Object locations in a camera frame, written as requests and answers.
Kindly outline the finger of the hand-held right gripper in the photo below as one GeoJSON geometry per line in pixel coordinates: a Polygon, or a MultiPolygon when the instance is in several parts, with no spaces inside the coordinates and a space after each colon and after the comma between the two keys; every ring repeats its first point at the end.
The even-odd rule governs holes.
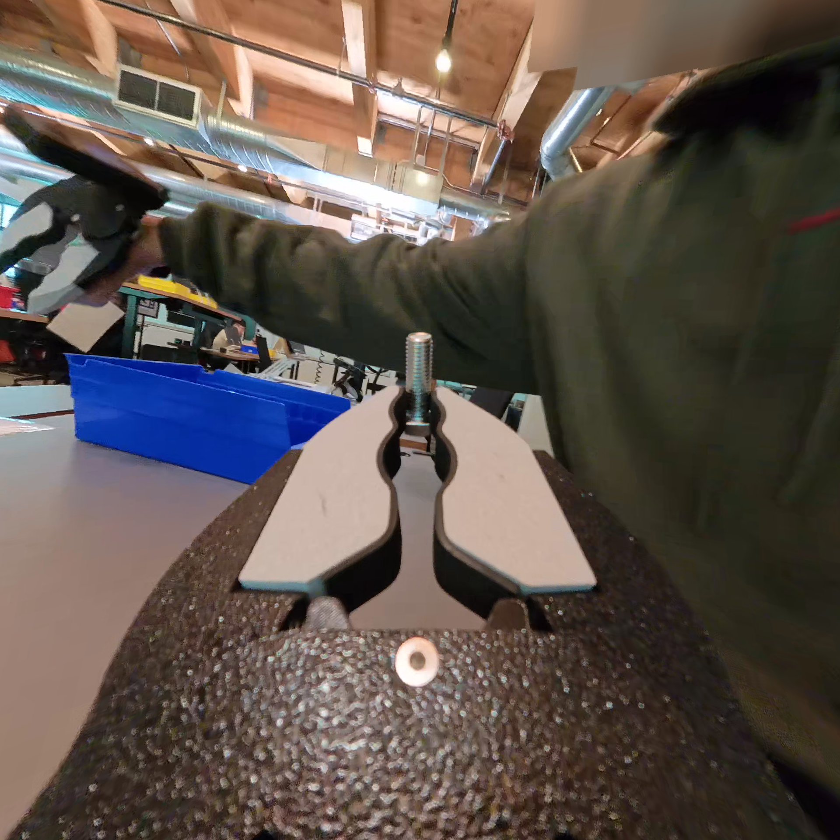
{"type": "Polygon", "coordinates": [[[58,242],[56,211],[47,203],[22,205],[1,234],[1,272],[58,242]]]}
{"type": "Polygon", "coordinates": [[[79,300],[83,286],[102,269],[102,252],[86,239],[75,238],[63,248],[56,265],[27,298],[27,312],[47,316],[79,300]]]}

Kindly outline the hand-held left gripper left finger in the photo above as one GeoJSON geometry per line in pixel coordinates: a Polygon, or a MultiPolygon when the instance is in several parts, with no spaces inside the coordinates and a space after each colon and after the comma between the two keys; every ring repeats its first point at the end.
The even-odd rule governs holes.
{"type": "Polygon", "coordinates": [[[396,580],[402,415],[403,390],[389,386],[307,441],[239,572],[242,589],[331,596],[350,613],[396,580]]]}

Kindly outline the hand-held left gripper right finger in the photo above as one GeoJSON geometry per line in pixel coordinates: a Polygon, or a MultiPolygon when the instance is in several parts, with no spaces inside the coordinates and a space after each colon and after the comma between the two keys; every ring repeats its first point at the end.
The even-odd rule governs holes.
{"type": "Polygon", "coordinates": [[[434,573],[477,615],[505,599],[591,592],[595,573],[534,452],[501,420],[434,392],[434,573]]]}

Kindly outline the steel hex bolt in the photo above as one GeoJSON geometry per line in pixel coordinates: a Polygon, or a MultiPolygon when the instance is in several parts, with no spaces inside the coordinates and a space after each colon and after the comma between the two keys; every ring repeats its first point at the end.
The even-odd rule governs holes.
{"type": "Polygon", "coordinates": [[[433,337],[429,332],[412,332],[405,344],[406,434],[430,435],[433,378],[433,337]]]}

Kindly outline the blue storage bin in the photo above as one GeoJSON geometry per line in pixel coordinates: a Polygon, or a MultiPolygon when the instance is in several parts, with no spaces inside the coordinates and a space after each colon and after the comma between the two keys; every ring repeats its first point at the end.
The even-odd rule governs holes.
{"type": "Polygon", "coordinates": [[[246,484],[351,409],[343,396],[197,364],[66,361],[80,441],[246,484]]]}

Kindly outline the person's right forearm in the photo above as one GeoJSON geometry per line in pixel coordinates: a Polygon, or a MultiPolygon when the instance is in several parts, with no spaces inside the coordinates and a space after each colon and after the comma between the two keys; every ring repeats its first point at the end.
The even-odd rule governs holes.
{"type": "Polygon", "coordinates": [[[534,353],[526,216],[459,241],[352,243],[210,203],[158,225],[161,260],[217,303],[288,340],[400,371],[409,333],[447,381],[545,393],[534,353]]]}

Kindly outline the grey desk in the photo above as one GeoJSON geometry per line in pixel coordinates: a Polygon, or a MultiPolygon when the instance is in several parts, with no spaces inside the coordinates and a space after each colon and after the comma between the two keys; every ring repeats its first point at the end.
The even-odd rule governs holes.
{"type": "Polygon", "coordinates": [[[247,484],[76,439],[70,390],[3,386],[1,829],[74,742],[134,617],[247,484]]]}

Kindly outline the person's right hand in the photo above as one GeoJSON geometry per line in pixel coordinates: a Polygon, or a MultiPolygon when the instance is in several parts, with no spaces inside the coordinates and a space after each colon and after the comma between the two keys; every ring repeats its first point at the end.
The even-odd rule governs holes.
{"type": "Polygon", "coordinates": [[[171,274],[162,250],[162,222],[162,218],[151,215],[143,219],[125,265],[128,282],[136,282],[139,277],[165,278],[171,274]]]}

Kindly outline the white paper sheet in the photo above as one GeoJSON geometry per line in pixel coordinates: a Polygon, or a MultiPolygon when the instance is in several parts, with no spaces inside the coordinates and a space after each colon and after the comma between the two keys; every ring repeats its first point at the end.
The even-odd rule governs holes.
{"type": "Polygon", "coordinates": [[[72,302],[58,311],[46,324],[46,329],[75,351],[87,354],[111,327],[123,319],[124,311],[112,301],[99,307],[72,302]]]}

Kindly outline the white ceiling vent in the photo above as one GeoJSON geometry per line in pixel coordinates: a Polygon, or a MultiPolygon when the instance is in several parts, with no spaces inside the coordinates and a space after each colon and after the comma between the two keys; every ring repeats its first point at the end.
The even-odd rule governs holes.
{"type": "Polygon", "coordinates": [[[112,96],[116,106],[198,128],[202,118],[201,88],[123,64],[118,64],[117,70],[117,87],[112,96]]]}

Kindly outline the person's green sweater torso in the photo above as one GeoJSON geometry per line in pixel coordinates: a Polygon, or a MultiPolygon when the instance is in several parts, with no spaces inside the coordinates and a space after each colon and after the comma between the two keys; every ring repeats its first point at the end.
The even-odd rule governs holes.
{"type": "Polygon", "coordinates": [[[657,130],[529,217],[552,442],[696,608],[760,740],[838,792],[838,38],[711,73],[657,130]]]}

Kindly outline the hanging ceiling lamp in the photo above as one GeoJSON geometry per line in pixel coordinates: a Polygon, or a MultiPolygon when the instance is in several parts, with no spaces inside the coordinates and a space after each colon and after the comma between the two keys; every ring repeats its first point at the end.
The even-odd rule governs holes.
{"type": "Polygon", "coordinates": [[[459,6],[458,0],[450,2],[448,10],[447,25],[442,38],[440,49],[435,58],[435,66],[439,75],[448,74],[452,68],[452,40],[455,27],[455,18],[459,6]]]}

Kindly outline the silver ventilation duct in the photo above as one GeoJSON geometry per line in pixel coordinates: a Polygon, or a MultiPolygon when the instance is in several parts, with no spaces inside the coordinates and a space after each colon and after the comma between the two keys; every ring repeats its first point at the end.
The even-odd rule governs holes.
{"type": "Polygon", "coordinates": [[[3,99],[213,156],[334,198],[417,217],[442,212],[473,221],[497,221],[522,212],[517,206],[499,205],[448,187],[436,172],[282,136],[260,123],[218,113],[199,88],[145,71],[119,66],[118,76],[110,78],[73,67],[56,56],[2,45],[1,81],[3,99]],[[125,75],[131,83],[146,79],[156,91],[184,93],[194,106],[194,120],[120,99],[125,75]]]}

